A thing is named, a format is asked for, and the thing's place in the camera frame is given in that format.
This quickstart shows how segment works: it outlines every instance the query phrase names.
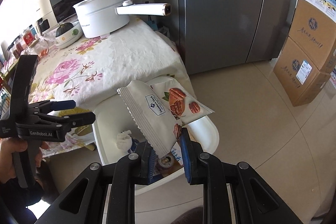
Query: cardboard box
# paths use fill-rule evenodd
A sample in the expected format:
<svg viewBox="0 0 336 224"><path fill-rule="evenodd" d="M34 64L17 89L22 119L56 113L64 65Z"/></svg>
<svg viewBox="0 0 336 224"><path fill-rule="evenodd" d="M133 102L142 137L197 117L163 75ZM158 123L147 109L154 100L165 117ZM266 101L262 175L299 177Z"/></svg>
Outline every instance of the cardboard box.
<svg viewBox="0 0 336 224"><path fill-rule="evenodd" d="M317 68L331 73L336 65L336 23L305 0L298 0L289 36Z"/></svg>
<svg viewBox="0 0 336 224"><path fill-rule="evenodd" d="M293 106L310 103L320 93L330 74L321 72L302 49L287 38L274 73Z"/></svg>

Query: white electric pot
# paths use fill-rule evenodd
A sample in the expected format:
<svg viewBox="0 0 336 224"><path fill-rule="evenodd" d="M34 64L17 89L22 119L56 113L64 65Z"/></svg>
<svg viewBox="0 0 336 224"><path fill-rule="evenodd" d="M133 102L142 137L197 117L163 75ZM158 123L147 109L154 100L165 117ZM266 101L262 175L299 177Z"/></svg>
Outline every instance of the white electric pot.
<svg viewBox="0 0 336 224"><path fill-rule="evenodd" d="M84 0L73 6L85 37L93 38L113 32L129 22L131 14L170 14L170 4L133 4L131 0Z"/></svg>

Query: white chair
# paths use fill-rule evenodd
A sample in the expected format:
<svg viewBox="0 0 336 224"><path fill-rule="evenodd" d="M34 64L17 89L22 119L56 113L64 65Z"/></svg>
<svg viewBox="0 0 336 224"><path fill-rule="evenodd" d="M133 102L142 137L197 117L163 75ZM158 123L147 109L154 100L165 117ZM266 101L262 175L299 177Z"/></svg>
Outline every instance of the white chair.
<svg viewBox="0 0 336 224"><path fill-rule="evenodd" d="M147 83L151 85L164 82L165 80L169 80L169 77L159 76ZM116 146L118 133L130 130L133 138L136 138L139 141L145 140L145 137L135 124L129 110L119 94L101 102L94 110L94 113L96 114L96 121L93 125L94 137L103 165L117 162L121 157L127 154L124 151L119 150ZM211 154L215 152L219 143L219 134L216 126L208 116L198 119L186 125L186 127L195 140L201 144L204 151ZM184 175L184 168L155 183L152 183L151 185L136 188L135 195L138 196L153 190L171 180L176 179L180 175ZM179 198L179 200L176 201L176 205L190 201L188 194L184 194L183 196L185 199L181 200L181 198Z"/></svg>

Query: snack bag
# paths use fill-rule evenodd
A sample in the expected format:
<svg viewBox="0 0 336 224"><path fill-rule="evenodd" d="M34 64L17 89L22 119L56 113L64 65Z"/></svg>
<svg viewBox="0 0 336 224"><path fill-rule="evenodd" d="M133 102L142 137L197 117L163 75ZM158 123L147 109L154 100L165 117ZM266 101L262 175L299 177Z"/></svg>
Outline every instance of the snack bag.
<svg viewBox="0 0 336 224"><path fill-rule="evenodd" d="M129 112L159 158L167 155L181 135L182 121L165 107L146 83L131 81L118 89Z"/></svg>
<svg viewBox="0 0 336 224"><path fill-rule="evenodd" d="M181 151L181 147L179 146L177 142L176 144L174 144L173 148L170 150L170 153L174 156L175 160L177 160L177 162L181 166L183 166L182 151Z"/></svg>
<svg viewBox="0 0 336 224"><path fill-rule="evenodd" d="M174 78L151 85L163 105L170 109L182 121L182 125L198 120L213 110L192 97Z"/></svg>
<svg viewBox="0 0 336 224"><path fill-rule="evenodd" d="M174 78L151 87L133 80L117 91L159 158L170 152L181 136L182 125L213 112L195 100Z"/></svg>

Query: pecan nut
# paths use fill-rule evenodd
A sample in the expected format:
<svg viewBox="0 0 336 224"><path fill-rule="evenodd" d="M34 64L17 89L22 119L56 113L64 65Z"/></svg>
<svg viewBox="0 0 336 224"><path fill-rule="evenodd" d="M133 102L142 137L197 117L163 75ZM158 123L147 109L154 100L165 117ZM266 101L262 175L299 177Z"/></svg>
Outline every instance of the pecan nut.
<svg viewBox="0 0 336 224"><path fill-rule="evenodd" d="M177 100L183 100L186 97L185 93L178 88L169 89L169 98L170 96L175 97Z"/></svg>
<svg viewBox="0 0 336 224"><path fill-rule="evenodd" d="M201 108L199 107L198 103L192 102L189 104L189 109L193 114L199 113Z"/></svg>
<svg viewBox="0 0 336 224"><path fill-rule="evenodd" d="M182 126L180 126L178 123L174 125L174 135L176 139L179 139L181 136Z"/></svg>
<svg viewBox="0 0 336 224"><path fill-rule="evenodd" d="M177 116L181 116L185 110L184 100L176 101L173 105L170 106L170 110L174 112Z"/></svg>
<svg viewBox="0 0 336 224"><path fill-rule="evenodd" d="M174 96L169 95L169 105L172 106L175 102L178 101Z"/></svg>

